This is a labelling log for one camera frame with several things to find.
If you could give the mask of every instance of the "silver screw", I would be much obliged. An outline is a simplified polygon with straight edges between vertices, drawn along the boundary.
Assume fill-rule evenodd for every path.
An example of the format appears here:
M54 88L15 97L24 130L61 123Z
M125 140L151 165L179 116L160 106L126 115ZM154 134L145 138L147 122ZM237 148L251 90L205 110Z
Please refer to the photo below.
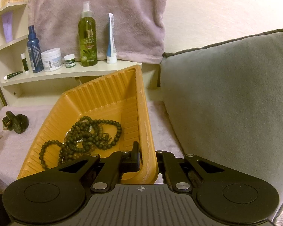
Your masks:
M187 182L178 182L175 186L176 188L181 189L181 190L186 190L190 188L190 185Z
M107 188L107 184L105 182L96 182L94 185L92 185L93 188L101 190Z

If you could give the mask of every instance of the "purple tube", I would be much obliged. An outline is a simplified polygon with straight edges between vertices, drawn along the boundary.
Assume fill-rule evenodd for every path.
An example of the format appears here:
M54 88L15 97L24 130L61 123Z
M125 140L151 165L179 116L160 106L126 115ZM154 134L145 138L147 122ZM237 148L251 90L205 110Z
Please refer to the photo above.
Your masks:
M1 15L6 42L13 40L13 11Z

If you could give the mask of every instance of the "white jar lid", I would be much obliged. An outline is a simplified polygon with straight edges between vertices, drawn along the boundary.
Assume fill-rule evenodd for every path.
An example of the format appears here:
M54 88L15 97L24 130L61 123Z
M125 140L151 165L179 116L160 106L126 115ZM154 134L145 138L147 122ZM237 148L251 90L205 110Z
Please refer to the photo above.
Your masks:
M68 54L68 55L66 55L64 57L65 61L72 60L72 59L75 59L75 55L74 54Z
M54 49L44 51L43 53L41 53L41 56L42 56L42 58L48 58L48 57L51 57L51 56L55 56L59 53L61 53L61 49L59 47L57 47L57 48L54 48Z

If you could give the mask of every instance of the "blue spray bottle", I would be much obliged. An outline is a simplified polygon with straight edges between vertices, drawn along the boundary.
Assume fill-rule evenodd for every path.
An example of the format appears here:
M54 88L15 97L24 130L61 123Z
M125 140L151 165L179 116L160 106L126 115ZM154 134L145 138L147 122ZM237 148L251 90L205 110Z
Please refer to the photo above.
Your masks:
M33 25L28 27L28 54L30 59L30 64L32 67L32 72L37 73L43 70L43 64L41 59L41 50L39 46L39 39L35 34L35 28Z

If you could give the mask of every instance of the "gray ribbed plate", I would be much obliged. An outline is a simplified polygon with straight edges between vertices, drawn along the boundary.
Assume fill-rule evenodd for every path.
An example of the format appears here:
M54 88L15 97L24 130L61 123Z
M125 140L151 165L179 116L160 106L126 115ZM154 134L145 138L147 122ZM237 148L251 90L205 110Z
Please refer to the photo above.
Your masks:
M204 215L189 195L166 184L122 185L95 194L75 216L55 226L223 226ZM266 222L261 226L272 226Z

